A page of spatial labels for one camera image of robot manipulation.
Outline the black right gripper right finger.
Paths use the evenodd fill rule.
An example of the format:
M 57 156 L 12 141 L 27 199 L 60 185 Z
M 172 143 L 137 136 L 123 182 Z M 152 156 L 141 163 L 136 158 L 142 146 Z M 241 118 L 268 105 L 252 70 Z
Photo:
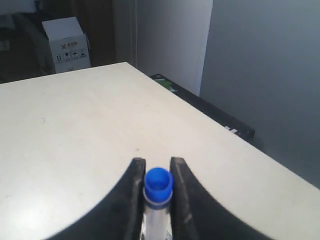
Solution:
M 170 159 L 174 178 L 170 207 L 174 240 L 269 240 L 224 208 L 181 157 Z

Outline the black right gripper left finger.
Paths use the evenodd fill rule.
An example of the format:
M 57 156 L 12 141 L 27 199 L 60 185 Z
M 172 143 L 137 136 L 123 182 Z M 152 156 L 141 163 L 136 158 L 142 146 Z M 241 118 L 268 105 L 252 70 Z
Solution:
M 146 160 L 133 158 L 114 188 L 86 215 L 51 240 L 138 240 Z

